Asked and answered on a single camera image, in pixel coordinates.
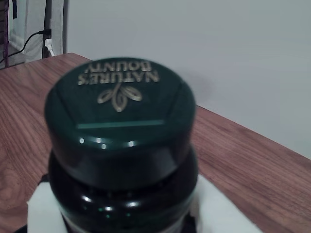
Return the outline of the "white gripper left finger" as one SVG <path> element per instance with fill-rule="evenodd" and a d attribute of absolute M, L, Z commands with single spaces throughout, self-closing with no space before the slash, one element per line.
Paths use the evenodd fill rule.
<path fill-rule="evenodd" d="M 66 233 L 68 231 L 49 182 L 40 183 L 27 204 L 27 232 Z"/>

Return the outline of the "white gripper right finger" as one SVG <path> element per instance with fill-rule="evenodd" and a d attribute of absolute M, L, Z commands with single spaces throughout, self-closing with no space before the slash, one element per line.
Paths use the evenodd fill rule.
<path fill-rule="evenodd" d="M 198 233 L 260 233 L 233 202 L 202 175 L 198 176 L 190 215 Z"/>

